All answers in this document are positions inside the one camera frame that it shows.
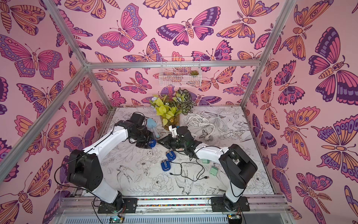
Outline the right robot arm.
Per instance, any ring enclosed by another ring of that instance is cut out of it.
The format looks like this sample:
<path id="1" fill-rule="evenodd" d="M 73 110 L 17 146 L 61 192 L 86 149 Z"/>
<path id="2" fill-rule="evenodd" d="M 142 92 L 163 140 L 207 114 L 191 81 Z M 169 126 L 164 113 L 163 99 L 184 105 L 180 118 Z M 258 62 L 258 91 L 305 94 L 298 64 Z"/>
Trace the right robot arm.
<path id="1" fill-rule="evenodd" d="M 175 128 L 171 134 L 158 140 L 158 144 L 172 151 L 179 150 L 192 159 L 219 163 L 229 179 L 229 186 L 218 205 L 228 211 L 240 208 L 239 200 L 258 167 L 239 145 L 208 145 L 195 140 L 186 126 Z"/>

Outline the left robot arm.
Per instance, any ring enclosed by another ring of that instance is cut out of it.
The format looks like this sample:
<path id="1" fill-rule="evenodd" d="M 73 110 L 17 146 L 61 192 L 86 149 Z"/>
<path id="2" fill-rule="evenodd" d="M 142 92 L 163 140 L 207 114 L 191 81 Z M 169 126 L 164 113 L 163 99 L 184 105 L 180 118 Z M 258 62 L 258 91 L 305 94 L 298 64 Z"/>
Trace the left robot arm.
<path id="1" fill-rule="evenodd" d="M 68 162 L 68 182 L 96 196 L 111 209 L 123 207 L 122 193 L 104 179 L 102 160 L 120 143 L 130 140 L 137 148 L 151 149 L 156 140 L 145 125 L 146 117 L 133 113 L 128 120 L 117 122 L 111 131 L 83 150 L 74 150 Z"/>

